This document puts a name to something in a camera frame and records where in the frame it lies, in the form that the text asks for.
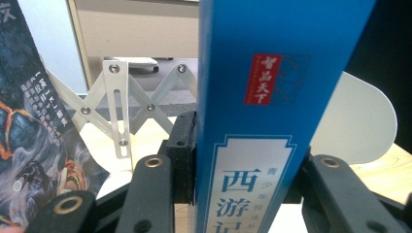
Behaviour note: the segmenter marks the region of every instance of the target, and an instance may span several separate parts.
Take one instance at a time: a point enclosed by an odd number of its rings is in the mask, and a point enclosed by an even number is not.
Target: bolt
[[[185,73],[186,72],[186,70],[187,70],[187,67],[186,67],[186,65],[184,65],[184,64],[180,64],[179,66],[178,66],[178,71],[179,71],[179,73]]]
[[[121,139],[119,145],[121,145],[122,147],[126,147],[128,145],[128,142],[125,139]]]
[[[148,110],[149,110],[150,112],[154,111],[154,110],[155,110],[155,105],[154,105],[154,104],[148,105]]]
[[[82,107],[80,109],[83,115],[89,115],[90,114],[90,108],[89,107]]]
[[[120,71],[120,67],[117,64],[112,64],[109,66],[109,71],[113,74],[117,74]]]

